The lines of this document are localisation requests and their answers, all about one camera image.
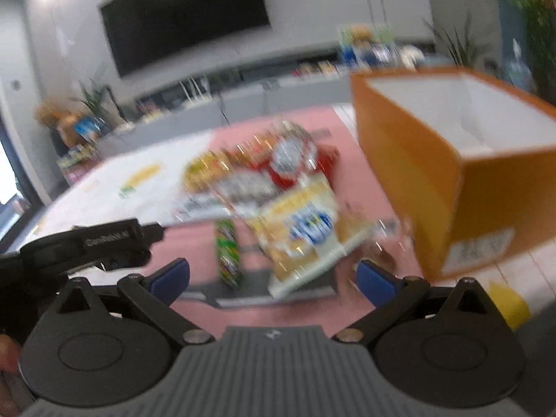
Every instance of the blue gripper pad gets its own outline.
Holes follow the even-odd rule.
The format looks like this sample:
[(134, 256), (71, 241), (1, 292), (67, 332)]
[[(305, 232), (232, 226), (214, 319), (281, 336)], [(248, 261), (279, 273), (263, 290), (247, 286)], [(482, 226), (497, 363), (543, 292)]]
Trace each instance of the blue gripper pad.
[(177, 259), (146, 279), (147, 290), (169, 306), (189, 285), (189, 263)]
[(370, 260), (361, 260), (356, 270), (357, 287), (376, 308), (384, 306), (400, 289), (401, 281)]

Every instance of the logo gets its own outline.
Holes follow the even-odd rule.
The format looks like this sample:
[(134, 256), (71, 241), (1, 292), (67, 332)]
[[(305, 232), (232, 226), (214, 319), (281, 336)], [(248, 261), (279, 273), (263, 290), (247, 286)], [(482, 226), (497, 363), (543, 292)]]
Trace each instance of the logo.
[(295, 225), (290, 229), (290, 237), (304, 239), (310, 245), (323, 243), (334, 229), (332, 218), (313, 204), (294, 214), (293, 220)]
[(110, 243), (112, 241), (118, 241), (119, 239), (129, 238), (130, 233), (127, 230), (118, 232), (117, 234), (101, 235), (98, 238), (87, 238), (85, 240), (85, 245), (88, 247), (103, 245), (104, 243)]
[(271, 331), (266, 331), (265, 335), (270, 339), (274, 340), (282, 335), (282, 333), (277, 329), (272, 329)]

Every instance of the open box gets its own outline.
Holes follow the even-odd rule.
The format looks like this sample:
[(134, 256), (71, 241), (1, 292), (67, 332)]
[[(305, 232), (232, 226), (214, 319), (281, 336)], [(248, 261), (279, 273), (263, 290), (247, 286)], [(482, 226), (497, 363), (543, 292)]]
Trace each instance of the open box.
[(467, 69), (351, 84), (360, 146), (429, 280), (556, 236), (556, 108)]

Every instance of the person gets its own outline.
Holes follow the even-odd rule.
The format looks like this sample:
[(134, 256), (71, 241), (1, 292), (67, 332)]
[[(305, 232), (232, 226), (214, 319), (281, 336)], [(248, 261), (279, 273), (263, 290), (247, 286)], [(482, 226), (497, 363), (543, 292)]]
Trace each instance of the person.
[(21, 347), (7, 335), (0, 335), (0, 416), (16, 417), (21, 413), (4, 379), (4, 374), (18, 375), (17, 359)]

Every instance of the potted plant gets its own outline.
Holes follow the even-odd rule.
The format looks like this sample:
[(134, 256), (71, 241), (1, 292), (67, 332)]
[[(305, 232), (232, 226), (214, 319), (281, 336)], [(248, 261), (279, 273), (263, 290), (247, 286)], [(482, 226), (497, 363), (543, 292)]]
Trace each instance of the potted plant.
[(492, 49), (489, 43), (480, 43), (471, 33), (472, 17), (470, 11), (467, 12), (462, 33), (458, 33), (458, 30), (454, 28), (454, 34), (450, 35), (448, 31), (435, 20), (433, 20), (434, 26), (426, 20), (423, 20), (423, 22), (430, 32), (433, 33), (437, 41), (448, 49), (450, 56), (458, 67), (474, 68), (477, 60)]
[(108, 86), (105, 84), (97, 84), (93, 79), (91, 79), (91, 90), (87, 90), (87, 87), (80, 82), (81, 91), (83, 93), (83, 98), (74, 99), (83, 103), (87, 109), (91, 112), (93, 119), (100, 127), (101, 133), (106, 134), (111, 130), (111, 127), (107, 121), (109, 121), (108, 112), (102, 106), (102, 102), (108, 92)]
[(522, 13), (526, 31), (526, 57), (537, 93), (556, 104), (555, 0), (510, 0)]

